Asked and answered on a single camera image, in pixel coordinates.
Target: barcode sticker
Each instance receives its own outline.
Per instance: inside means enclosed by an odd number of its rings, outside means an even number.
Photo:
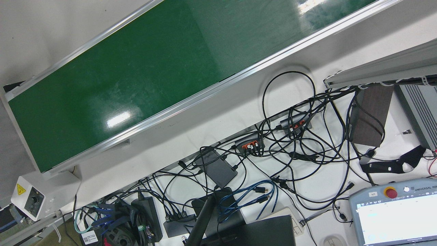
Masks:
[[[96,233],[94,231],[82,233],[82,239],[83,239],[83,242],[85,243],[85,245],[99,241],[97,239]]]

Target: cable tie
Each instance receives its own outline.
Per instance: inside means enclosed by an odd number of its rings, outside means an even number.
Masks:
[[[430,85],[430,84],[428,83],[428,80],[427,80],[427,77],[426,77],[426,76],[422,76],[421,78],[422,78],[422,83],[423,83],[423,85],[427,85],[427,86]]]

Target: connector plug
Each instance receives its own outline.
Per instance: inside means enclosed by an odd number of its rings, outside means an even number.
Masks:
[[[257,192],[257,193],[267,193],[267,192],[269,192],[269,189],[267,189],[265,187],[255,187],[253,190],[255,192]]]
[[[257,199],[257,202],[261,204],[261,203],[267,201],[269,198],[270,198],[270,196],[261,197],[261,198]]]
[[[347,222],[347,218],[344,214],[340,213],[340,218],[344,221]]]

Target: warning label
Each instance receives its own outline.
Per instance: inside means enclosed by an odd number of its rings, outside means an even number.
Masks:
[[[23,186],[17,184],[17,192],[18,192],[18,195],[21,195],[24,192],[26,192],[26,190],[23,188]]]

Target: red emergency stop button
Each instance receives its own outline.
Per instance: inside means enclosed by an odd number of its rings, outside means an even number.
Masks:
[[[388,196],[389,198],[396,198],[398,196],[398,193],[396,192],[396,190],[394,188],[387,188],[385,189],[385,195]]]

